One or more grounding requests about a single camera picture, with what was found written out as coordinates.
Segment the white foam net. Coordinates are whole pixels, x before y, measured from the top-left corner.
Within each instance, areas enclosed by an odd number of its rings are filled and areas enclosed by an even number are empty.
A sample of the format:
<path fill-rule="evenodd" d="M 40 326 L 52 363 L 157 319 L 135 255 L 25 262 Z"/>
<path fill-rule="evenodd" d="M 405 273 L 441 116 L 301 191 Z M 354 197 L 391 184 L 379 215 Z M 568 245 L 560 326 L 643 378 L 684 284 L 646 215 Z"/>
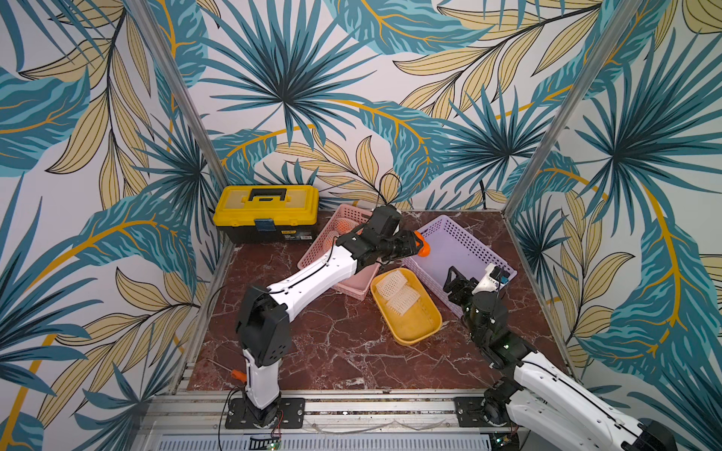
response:
<path fill-rule="evenodd" d="M 404 286 L 387 301 L 387 307 L 396 314 L 403 316 L 419 300 L 419 293 L 408 286 Z"/>
<path fill-rule="evenodd" d="M 384 274 L 376 284 L 376 290 L 385 300 L 392 300 L 406 286 L 407 279 L 400 270 Z"/>

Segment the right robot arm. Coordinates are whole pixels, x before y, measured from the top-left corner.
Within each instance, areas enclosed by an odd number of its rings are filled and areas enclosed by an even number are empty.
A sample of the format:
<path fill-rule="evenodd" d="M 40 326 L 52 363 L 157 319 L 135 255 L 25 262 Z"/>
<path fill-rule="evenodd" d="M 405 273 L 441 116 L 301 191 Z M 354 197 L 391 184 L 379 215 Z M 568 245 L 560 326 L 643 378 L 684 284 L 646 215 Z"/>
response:
<path fill-rule="evenodd" d="M 462 309 L 472 342 L 501 380 L 484 394 L 486 422 L 527 428 L 561 450 L 675 450 L 663 424 L 621 412 L 555 366 L 507 325 L 500 299 L 508 272 L 494 264 L 483 278 L 450 267 L 443 290 Z"/>

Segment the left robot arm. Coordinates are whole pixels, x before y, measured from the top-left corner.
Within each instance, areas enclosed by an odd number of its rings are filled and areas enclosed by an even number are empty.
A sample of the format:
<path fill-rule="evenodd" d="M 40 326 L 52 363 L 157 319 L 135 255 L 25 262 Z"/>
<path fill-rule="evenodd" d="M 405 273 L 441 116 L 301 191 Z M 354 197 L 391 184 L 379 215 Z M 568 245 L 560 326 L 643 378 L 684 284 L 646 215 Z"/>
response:
<path fill-rule="evenodd" d="M 327 289 L 378 262 L 430 254 L 417 231 L 400 227 L 395 207 L 377 207 L 365 223 L 336 238 L 308 267 L 268 287 L 252 286 L 244 295 L 236 333 L 246 363 L 244 406 L 260 428 L 280 416 L 278 372 L 291 347 L 291 323 Z"/>

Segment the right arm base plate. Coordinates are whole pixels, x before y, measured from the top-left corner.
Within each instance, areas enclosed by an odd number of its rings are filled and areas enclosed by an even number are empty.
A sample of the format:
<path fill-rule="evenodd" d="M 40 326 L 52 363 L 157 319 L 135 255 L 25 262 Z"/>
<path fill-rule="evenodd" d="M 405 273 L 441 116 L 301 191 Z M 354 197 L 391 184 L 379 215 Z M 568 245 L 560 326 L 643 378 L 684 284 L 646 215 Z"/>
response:
<path fill-rule="evenodd" d="M 453 398 L 454 412 L 460 428 L 512 427 L 508 405 L 482 396 Z"/>

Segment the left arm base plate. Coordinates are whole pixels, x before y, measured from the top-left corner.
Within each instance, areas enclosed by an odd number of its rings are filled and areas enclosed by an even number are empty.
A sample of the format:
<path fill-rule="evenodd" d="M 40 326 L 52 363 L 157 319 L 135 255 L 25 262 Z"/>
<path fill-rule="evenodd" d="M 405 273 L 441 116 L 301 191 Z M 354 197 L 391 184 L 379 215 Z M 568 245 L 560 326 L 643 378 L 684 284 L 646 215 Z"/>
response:
<path fill-rule="evenodd" d="M 280 427 L 282 430 L 300 430 L 304 425 L 305 411 L 304 398 L 277 398 L 263 409 L 243 397 L 233 398 L 229 402 L 225 428 L 260 430 Z"/>

